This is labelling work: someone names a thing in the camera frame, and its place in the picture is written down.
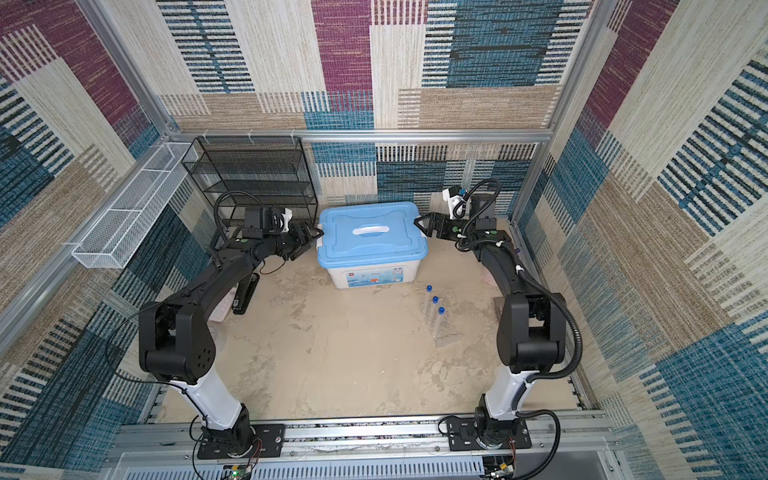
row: storage box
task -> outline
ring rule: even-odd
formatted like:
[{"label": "storage box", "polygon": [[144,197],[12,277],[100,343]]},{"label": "storage box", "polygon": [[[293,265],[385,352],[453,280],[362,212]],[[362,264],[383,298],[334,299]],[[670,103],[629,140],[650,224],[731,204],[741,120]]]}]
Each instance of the storage box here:
[{"label": "storage box", "polygon": [[412,282],[429,251],[418,216],[412,202],[324,210],[317,261],[340,289]]}]

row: black mesh shelf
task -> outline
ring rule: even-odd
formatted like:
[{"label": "black mesh shelf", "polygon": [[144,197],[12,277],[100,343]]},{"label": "black mesh shelf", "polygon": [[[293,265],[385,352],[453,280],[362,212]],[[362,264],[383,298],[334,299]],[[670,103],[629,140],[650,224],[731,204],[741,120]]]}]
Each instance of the black mesh shelf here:
[{"label": "black mesh shelf", "polygon": [[294,219],[315,223],[317,193],[299,138],[198,137],[191,148],[199,160],[183,162],[184,168],[211,206],[229,190],[258,199],[241,194],[224,199],[220,215],[226,227],[242,225],[245,207],[257,203],[290,208]]}]

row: blue lid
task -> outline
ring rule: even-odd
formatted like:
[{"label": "blue lid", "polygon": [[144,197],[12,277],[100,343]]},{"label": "blue lid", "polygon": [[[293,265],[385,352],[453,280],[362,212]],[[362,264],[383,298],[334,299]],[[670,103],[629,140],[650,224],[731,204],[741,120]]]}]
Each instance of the blue lid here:
[{"label": "blue lid", "polygon": [[418,216],[413,202],[328,208],[320,214],[317,260],[325,268],[421,260],[428,247],[413,224]]}]

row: blue label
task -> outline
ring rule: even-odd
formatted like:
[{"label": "blue label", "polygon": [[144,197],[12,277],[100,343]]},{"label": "blue label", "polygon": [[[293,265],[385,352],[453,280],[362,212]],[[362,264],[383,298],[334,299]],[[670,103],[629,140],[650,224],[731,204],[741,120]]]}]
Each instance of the blue label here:
[{"label": "blue label", "polygon": [[347,286],[384,285],[402,282],[402,267],[388,267],[381,270],[366,270],[364,272],[347,273]]}]

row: white wire basket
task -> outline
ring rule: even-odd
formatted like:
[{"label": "white wire basket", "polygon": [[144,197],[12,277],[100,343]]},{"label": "white wire basket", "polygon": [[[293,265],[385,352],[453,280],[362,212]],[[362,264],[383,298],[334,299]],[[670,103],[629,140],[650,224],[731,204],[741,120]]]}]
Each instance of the white wire basket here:
[{"label": "white wire basket", "polygon": [[72,256],[85,268],[125,268],[195,161],[190,144],[166,142],[85,234]]}]

